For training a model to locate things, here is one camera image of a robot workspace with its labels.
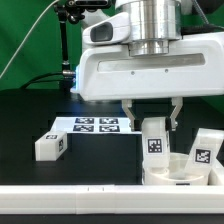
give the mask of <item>black tabletop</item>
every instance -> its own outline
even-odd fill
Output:
[[[169,116],[170,99],[139,100],[139,119]],[[34,143],[57,116],[125,117],[119,101],[84,102],[58,90],[0,92],[0,184],[141,184],[140,135],[69,134],[68,149],[56,162],[36,162]],[[224,116],[201,98],[184,99],[171,151],[189,153],[198,128],[224,130]],[[218,155],[223,163],[223,146]],[[49,215],[0,216],[0,223],[223,223],[224,215]]]

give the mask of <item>black qr code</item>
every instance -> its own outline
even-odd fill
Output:
[[[63,148],[64,148],[64,142],[63,142],[63,139],[62,139],[61,141],[59,141],[59,152],[61,150],[63,150]]]
[[[196,149],[195,162],[198,163],[211,163],[211,151],[205,149]]]
[[[100,118],[100,124],[118,124],[117,118]]]
[[[102,125],[100,132],[120,132],[120,127],[118,125]]]
[[[46,139],[57,139],[57,135],[47,135]]]
[[[94,118],[79,117],[75,119],[77,124],[94,124]]]
[[[162,139],[148,139],[148,153],[162,153]]]
[[[93,132],[94,126],[93,125],[75,125],[73,131],[77,132]]]

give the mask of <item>white rectangular block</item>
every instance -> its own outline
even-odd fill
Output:
[[[67,147],[66,132],[47,132],[35,142],[36,161],[56,161]]]

